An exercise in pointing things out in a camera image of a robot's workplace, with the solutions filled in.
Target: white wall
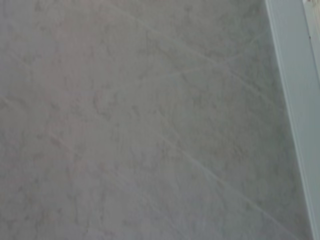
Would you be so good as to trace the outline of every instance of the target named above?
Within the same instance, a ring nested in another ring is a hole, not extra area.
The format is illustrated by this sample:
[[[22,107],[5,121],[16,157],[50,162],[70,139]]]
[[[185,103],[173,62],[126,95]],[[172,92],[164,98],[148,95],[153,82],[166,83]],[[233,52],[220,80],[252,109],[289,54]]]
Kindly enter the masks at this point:
[[[314,240],[320,240],[320,82],[302,0],[266,0]]]

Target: marble veining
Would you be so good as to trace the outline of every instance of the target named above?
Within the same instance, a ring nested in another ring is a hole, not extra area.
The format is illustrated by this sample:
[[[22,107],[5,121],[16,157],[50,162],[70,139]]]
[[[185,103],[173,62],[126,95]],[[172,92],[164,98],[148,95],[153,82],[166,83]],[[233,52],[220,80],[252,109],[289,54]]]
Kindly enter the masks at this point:
[[[264,1],[0,1],[0,236],[311,240]]]

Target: gray marble surface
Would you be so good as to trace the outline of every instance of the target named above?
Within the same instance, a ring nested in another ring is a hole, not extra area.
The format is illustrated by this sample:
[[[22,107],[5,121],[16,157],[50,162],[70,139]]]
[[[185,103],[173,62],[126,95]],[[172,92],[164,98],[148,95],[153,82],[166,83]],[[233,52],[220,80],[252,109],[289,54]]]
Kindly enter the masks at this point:
[[[307,240],[262,0],[0,2],[4,240]]]

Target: white baseboard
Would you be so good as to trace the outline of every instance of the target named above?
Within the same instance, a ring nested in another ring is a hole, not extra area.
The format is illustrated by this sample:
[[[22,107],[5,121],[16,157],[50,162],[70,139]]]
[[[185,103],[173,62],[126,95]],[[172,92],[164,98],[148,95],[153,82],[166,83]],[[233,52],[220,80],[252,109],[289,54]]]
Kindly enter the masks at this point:
[[[320,240],[320,82],[302,0],[266,0],[314,240]]]

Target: gray floor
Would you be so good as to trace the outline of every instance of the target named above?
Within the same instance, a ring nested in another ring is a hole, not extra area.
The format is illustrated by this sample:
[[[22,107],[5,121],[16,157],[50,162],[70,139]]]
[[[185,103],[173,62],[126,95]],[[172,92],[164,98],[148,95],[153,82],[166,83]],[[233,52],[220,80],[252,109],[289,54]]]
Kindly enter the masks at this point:
[[[2,0],[1,240],[310,240],[262,0]]]

